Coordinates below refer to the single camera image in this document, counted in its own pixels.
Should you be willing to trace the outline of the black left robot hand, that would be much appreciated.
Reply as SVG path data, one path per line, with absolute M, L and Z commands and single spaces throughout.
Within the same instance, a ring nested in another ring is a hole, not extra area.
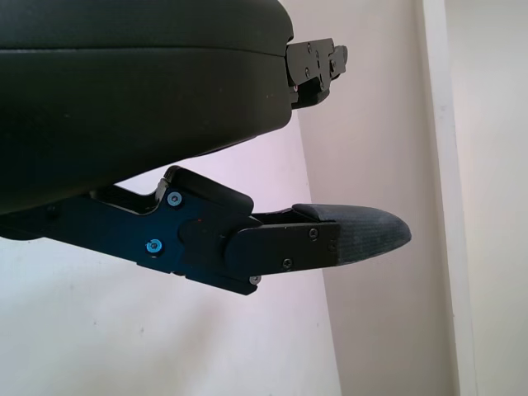
M 277 1 L 4 1 L 1 235 L 48 238 L 241 295 L 408 243 L 398 216 L 249 196 L 179 167 L 286 126 L 346 70 Z

